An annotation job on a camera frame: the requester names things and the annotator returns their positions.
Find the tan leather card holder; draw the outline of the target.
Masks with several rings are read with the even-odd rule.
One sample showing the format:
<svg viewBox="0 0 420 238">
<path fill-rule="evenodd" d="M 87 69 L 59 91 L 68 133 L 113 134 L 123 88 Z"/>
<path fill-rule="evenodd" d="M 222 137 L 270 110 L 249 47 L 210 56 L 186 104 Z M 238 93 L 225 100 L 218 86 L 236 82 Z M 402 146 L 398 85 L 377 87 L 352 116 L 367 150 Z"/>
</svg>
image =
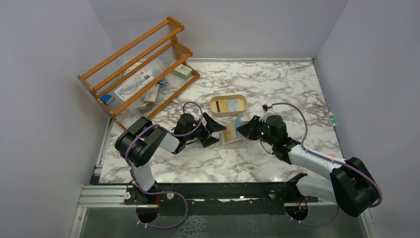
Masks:
<svg viewBox="0 0 420 238">
<path fill-rule="evenodd" d="M 233 122 L 227 124 L 225 126 L 226 130 L 224 130 L 220 136 L 222 145 L 241 140 L 243 135 L 237 131 L 237 128 L 247 124 L 250 120 L 247 113 L 241 113 Z"/>
</svg>

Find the orange wooden rack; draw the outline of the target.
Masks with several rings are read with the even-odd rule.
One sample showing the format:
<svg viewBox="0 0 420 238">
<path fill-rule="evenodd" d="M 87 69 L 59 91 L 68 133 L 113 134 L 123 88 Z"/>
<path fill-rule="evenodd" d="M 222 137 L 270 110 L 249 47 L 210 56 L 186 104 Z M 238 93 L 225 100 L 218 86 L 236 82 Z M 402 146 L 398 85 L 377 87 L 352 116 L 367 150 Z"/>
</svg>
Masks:
<svg viewBox="0 0 420 238">
<path fill-rule="evenodd" d="M 187 64 L 187 60 L 193 56 L 192 50 L 177 37 L 184 29 L 179 20 L 168 16 L 96 66 L 78 75 L 77 78 L 83 86 L 120 128 L 126 129 L 131 125 L 129 119 L 140 117 L 139 106 L 143 103 L 147 91 L 163 77 L 166 78 L 166 85 L 158 89 L 153 109 L 145 114 L 149 119 L 162 111 L 200 77 L 200 74 Z M 172 73 L 180 64 L 193 70 L 189 78 L 183 79 Z M 114 94 L 114 90 L 140 70 L 151 70 L 154 80 L 127 101 L 121 100 Z M 100 100 L 105 94 L 113 96 L 109 105 Z"/>
</svg>

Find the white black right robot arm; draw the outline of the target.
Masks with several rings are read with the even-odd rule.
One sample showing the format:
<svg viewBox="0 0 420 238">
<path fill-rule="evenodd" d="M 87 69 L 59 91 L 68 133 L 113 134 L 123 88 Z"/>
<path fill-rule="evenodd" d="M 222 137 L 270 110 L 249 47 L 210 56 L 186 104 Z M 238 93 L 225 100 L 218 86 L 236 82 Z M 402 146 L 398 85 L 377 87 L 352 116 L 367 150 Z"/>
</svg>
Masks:
<svg viewBox="0 0 420 238">
<path fill-rule="evenodd" d="M 293 202 L 304 196 L 313 196 L 334 202 L 347 215 L 357 217 L 382 199 L 376 182 L 360 159 L 334 158 L 306 149 L 288 135 L 281 116 L 254 116 L 236 131 L 249 140 L 270 145 L 279 160 L 318 174 L 316 178 L 302 176 L 286 187 L 286 196 Z"/>
</svg>

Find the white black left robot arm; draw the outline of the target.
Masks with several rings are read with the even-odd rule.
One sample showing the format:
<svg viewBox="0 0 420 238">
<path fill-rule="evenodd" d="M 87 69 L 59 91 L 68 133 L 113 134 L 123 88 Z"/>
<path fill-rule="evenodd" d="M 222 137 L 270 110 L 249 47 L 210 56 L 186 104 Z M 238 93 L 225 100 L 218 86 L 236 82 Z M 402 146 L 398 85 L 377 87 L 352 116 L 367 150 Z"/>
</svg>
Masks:
<svg viewBox="0 0 420 238">
<path fill-rule="evenodd" d="M 129 165 L 130 173 L 137 190 L 137 197 L 143 203 L 151 203 L 156 196 L 153 186 L 156 180 L 150 167 L 150 159 L 158 148 L 177 155 L 191 141 L 198 140 L 203 147 L 219 142 L 213 137 L 215 132 L 226 130 L 207 113 L 203 114 L 206 124 L 192 114 L 183 113 L 174 128 L 174 134 L 141 117 L 124 131 L 115 142 L 115 149 Z"/>
</svg>

